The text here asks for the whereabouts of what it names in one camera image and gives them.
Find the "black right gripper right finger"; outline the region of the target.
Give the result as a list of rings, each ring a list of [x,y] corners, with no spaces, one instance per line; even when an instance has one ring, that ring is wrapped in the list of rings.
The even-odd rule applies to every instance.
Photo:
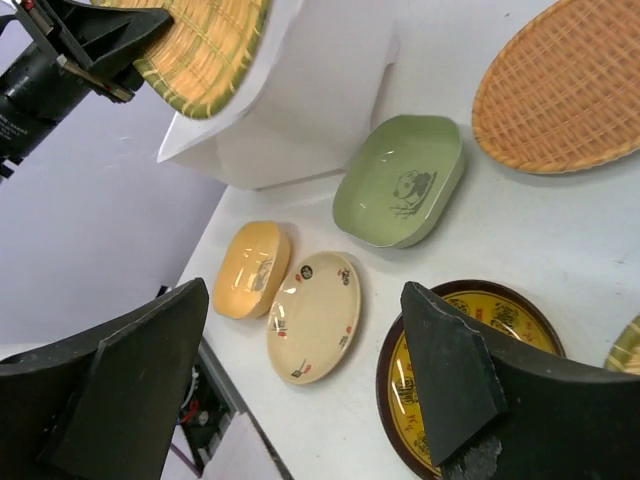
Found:
[[[446,479],[635,479],[639,379],[532,347],[416,282],[402,320]]]

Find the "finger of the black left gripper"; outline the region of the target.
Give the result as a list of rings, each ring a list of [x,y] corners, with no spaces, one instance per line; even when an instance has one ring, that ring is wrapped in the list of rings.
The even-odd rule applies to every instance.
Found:
[[[132,63],[116,63],[112,66],[97,61],[94,63],[94,74],[102,82],[102,87],[95,87],[94,92],[113,103],[130,102],[144,84],[142,75]]]
[[[49,56],[80,65],[129,65],[173,25],[158,7],[98,7],[79,1],[51,1],[54,21]]]

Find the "round orange woven plate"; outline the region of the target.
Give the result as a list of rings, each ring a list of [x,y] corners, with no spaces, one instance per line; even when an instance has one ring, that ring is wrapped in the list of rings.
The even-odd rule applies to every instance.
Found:
[[[639,4],[558,1],[499,52],[472,129],[498,163],[526,173],[590,169],[639,148]]]

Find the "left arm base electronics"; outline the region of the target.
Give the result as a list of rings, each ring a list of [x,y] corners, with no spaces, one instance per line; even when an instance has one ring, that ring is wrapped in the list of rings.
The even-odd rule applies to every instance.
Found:
[[[170,451],[197,477],[213,457],[233,415],[237,392],[211,346],[202,340],[176,418]]]

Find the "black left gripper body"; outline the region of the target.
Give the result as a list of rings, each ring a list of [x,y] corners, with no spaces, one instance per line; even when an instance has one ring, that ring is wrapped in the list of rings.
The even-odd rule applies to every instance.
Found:
[[[17,9],[16,22],[31,43],[1,74],[1,168],[13,170],[100,87],[92,44],[99,36],[96,9]]]

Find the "square green-rimmed bamboo tray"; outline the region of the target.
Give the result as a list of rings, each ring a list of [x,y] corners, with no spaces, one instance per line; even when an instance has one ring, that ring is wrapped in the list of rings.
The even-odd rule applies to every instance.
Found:
[[[204,120],[238,92],[252,65],[273,3],[269,0],[113,0],[107,8],[162,8],[173,25],[134,62],[176,112]]]

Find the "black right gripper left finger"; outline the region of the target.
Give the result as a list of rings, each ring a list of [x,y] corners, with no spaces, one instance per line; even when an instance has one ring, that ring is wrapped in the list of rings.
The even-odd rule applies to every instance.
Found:
[[[195,362],[201,278],[1,362],[4,479],[158,479]]]

